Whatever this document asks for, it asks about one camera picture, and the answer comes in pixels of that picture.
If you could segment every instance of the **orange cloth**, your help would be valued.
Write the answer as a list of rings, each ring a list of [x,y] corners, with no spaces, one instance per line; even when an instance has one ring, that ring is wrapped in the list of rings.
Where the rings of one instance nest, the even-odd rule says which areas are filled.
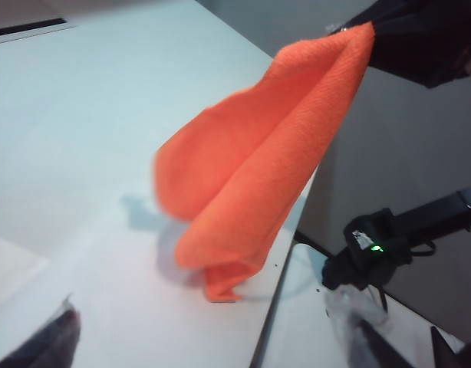
[[[291,44],[263,78],[191,120],[156,153],[163,209],[193,220],[177,245],[181,268],[203,269],[206,296],[233,301],[257,273],[324,155],[361,82],[371,23]]]

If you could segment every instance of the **green led light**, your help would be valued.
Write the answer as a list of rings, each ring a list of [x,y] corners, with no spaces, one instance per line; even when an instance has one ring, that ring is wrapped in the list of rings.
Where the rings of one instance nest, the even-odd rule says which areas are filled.
[[[372,248],[371,248],[371,251],[384,251],[380,245],[374,245]]]

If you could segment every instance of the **clear plastic bag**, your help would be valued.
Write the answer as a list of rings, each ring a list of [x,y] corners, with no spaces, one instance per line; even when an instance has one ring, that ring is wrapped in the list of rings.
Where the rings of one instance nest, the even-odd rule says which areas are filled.
[[[326,308],[334,332],[352,368],[380,368],[370,351],[360,323],[367,321],[375,330],[390,330],[387,313],[367,295],[351,285],[341,285],[325,295]]]

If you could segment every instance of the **black object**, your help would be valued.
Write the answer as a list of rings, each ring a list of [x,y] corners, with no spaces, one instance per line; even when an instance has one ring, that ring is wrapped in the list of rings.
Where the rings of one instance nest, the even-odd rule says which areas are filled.
[[[4,358],[0,368],[70,368],[81,322],[78,312],[65,303],[66,310]]]
[[[12,25],[11,27],[0,28],[0,36],[9,35],[23,31],[30,31],[31,29],[38,29],[43,27],[50,27],[52,25],[62,25],[67,23],[63,18],[53,18],[46,21],[35,21],[33,23],[26,23],[25,25]]]
[[[432,255],[433,240],[470,228],[471,188],[401,215],[382,209],[358,216],[344,229],[347,247],[324,263],[322,284],[331,290],[340,284],[360,290],[369,284],[380,288],[397,267],[411,263],[413,256]],[[430,250],[412,250],[422,244],[430,245]]]
[[[471,0],[379,0],[337,31],[368,21],[371,67],[428,88],[468,75]]]
[[[433,357],[435,368],[462,368],[456,354],[443,339],[435,326],[430,328],[432,334]]]
[[[360,329],[367,351],[377,365],[383,368],[413,368],[366,320],[361,320],[357,328]],[[364,361],[363,343],[355,339],[350,346],[348,363],[350,368],[363,367]]]

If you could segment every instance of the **white table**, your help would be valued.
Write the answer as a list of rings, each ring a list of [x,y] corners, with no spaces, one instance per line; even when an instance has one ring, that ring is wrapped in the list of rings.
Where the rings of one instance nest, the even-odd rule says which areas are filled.
[[[276,307],[263,368],[347,367],[346,357],[326,314],[321,269],[326,257],[305,244],[293,247]],[[390,331],[386,340],[414,367],[434,368],[427,320],[386,297]],[[454,351],[463,343],[440,330]]]
[[[79,13],[0,44],[0,359],[72,293],[76,368],[248,366],[305,194],[245,299],[211,304],[173,263],[186,225],[154,204],[150,161],[271,59],[190,0]]]

